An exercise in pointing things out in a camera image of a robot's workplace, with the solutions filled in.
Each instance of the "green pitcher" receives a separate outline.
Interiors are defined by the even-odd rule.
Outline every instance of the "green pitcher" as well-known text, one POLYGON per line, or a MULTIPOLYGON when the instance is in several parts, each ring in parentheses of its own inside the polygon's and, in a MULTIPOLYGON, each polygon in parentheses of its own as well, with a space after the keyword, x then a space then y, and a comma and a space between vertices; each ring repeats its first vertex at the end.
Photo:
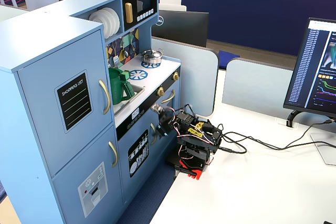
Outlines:
POLYGON ((109 75, 113 105, 131 99, 135 95, 132 85, 127 81, 130 77, 129 71, 109 68, 109 75))

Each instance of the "toy kitchen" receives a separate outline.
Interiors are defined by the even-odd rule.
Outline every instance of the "toy kitchen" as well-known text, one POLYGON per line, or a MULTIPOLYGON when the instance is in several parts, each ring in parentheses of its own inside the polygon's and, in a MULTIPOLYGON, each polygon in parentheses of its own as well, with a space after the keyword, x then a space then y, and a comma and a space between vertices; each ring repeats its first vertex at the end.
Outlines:
POLYGON ((151 109, 184 105, 181 60, 152 50, 158 12, 64 0, 0 23, 0 175, 23 224, 116 222, 176 140, 151 109))

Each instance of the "blue floor mat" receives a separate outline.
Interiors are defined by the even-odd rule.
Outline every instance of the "blue floor mat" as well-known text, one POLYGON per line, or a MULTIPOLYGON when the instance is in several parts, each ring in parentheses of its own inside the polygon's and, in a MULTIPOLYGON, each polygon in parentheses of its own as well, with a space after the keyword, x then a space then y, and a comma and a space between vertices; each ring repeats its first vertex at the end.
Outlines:
POLYGON ((6 191, 0 181, 0 203, 6 196, 7 196, 6 191))
POLYGON ((118 224, 148 224, 174 182, 175 169, 165 162, 152 175, 120 217, 118 224))

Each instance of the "yellow object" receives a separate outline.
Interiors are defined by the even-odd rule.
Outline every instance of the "yellow object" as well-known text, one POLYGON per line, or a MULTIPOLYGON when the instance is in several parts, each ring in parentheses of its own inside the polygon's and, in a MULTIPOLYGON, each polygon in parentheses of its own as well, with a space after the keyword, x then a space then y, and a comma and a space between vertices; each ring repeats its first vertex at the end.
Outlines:
POLYGON ((179 79, 178 75, 179 75, 179 73, 177 73, 177 72, 173 73, 173 80, 174 81, 177 81, 179 79))
POLYGON ((124 50, 122 49, 119 54, 119 61, 122 62, 125 59, 124 50))
POLYGON ((135 37, 139 39, 139 29, 136 29, 137 31, 135 32, 135 37))
POLYGON ((113 150, 114 154, 115 154, 115 162, 112 164, 112 167, 115 167, 118 163, 118 152, 117 152, 117 149, 115 148, 115 146, 112 144, 111 141, 109 141, 109 146, 111 147, 111 149, 113 150))
POLYGON ((104 115, 106 115, 107 112, 109 112, 110 107, 111 107, 111 98, 108 89, 106 88, 104 82, 102 80, 99 80, 99 85, 103 88, 106 98, 107 98, 107 106, 104 109, 104 115))
POLYGON ((154 124, 151 123, 151 127, 152 127, 152 129, 154 131, 154 140, 151 142, 151 144, 155 144, 155 142, 156 142, 156 130, 155 130, 154 124))
POLYGON ((158 93, 158 97, 162 97, 163 95, 164 95, 164 89, 163 89, 163 87, 159 87, 159 89, 158 89, 158 91, 157 91, 158 93))
POLYGON ((166 103, 166 102, 169 102, 170 100, 172 100, 174 97, 175 97, 175 90, 173 90, 172 91, 172 96, 171 97, 169 97, 168 99, 166 99, 166 100, 163 100, 161 103, 166 103))
POLYGON ((203 137, 203 134, 201 132, 198 132, 197 130, 194 130, 193 128, 189 128, 188 131, 193 135, 196 135, 198 137, 203 137))
POLYGON ((126 12, 126 22, 132 23, 133 22, 133 10, 131 3, 125 3, 125 12, 126 12))
POLYGON ((204 124, 204 122, 199 122, 199 123, 197 123, 197 124, 196 124, 196 128, 199 128, 199 129, 201 130, 202 127, 203 127, 203 124, 204 124))

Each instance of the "graph on screen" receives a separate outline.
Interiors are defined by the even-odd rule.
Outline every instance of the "graph on screen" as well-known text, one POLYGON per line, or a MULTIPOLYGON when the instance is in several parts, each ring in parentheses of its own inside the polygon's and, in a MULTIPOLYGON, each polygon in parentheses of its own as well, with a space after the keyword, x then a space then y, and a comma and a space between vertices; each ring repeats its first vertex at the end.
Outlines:
POLYGON ((313 99, 314 105, 336 106, 336 80, 320 79, 313 99))

